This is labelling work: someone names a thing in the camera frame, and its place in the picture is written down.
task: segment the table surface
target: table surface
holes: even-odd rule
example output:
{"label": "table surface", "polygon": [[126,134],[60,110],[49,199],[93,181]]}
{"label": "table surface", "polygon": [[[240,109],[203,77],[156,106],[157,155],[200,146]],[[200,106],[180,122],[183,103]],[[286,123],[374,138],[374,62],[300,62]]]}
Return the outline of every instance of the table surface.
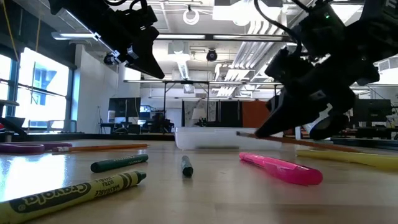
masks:
{"label": "table surface", "polygon": [[[142,141],[72,141],[76,146]],[[255,151],[322,171],[318,186],[285,183],[239,161],[239,150],[179,150],[174,142],[147,149],[62,155],[0,155],[0,201],[79,184],[130,170],[147,178],[137,187],[29,223],[398,223],[398,174],[359,164],[295,157],[295,148]],[[94,174],[93,162],[146,153],[148,163]],[[182,177],[181,157],[193,165]]]}

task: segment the yellow crayon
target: yellow crayon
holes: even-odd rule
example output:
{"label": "yellow crayon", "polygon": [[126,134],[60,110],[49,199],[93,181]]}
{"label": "yellow crayon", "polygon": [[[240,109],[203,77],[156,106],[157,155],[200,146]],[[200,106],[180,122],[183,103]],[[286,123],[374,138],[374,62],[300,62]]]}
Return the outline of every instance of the yellow crayon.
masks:
{"label": "yellow crayon", "polygon": [[0,203],[0,223],[15,224],[137,185],[144,172],[128,172]]}

